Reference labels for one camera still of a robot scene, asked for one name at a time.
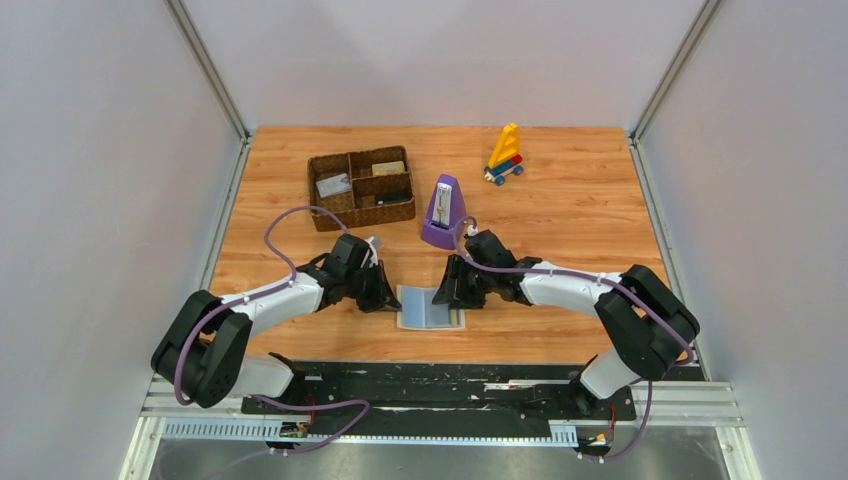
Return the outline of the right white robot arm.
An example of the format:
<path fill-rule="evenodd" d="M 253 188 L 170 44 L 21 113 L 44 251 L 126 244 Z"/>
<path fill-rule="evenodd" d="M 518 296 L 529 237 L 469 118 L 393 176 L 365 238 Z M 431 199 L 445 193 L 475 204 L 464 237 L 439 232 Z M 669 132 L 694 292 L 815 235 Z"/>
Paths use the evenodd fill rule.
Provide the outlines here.
<path fill-rule="evenodd" d="M 692 358 L 700 324 L 653 270 L 623 273 L 566 269 L 538 257 L 517 259 L 489 230 L 465 240 L 448 258 L 432 302 L 480 309 L 489 294 L 526 306 L 560 307 L 600 321 L 611 348 L 590 360 L 572 382 L 575 397 L 606 400 L 639 380 L 658 381 Z"/>

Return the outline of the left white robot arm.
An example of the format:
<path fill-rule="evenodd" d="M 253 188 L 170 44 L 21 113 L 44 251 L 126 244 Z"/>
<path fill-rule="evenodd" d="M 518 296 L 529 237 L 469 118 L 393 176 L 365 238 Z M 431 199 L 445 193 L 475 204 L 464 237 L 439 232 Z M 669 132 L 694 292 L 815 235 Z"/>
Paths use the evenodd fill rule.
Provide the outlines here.
<path fill-rule="evenodd" d="M 276 282 L 224 296 L 192 293 L 154 350 L 152 370 L 172 384 L 182 405 L 211 408 L 231 395 L 299 401 L 303 373 L 278 353 L 248 354 L 248 343 L 346 298 L 363 313 L 400 310 L 376 253 L 378 242 L 344 233 L 330 252 Z"/>

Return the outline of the white card holder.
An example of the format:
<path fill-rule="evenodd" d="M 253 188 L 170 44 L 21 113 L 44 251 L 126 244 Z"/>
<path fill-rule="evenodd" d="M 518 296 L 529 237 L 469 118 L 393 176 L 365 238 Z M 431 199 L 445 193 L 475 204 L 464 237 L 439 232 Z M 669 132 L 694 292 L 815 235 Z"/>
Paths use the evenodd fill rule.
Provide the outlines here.
<path fill-rule="evenodd" d="M 436 288 L 399 285 L 397 298 L 402 308 L 396 313 L 396 326 L 418 331 L 463 330 L 465 311 L 433 304 L 436 292 Z"/>

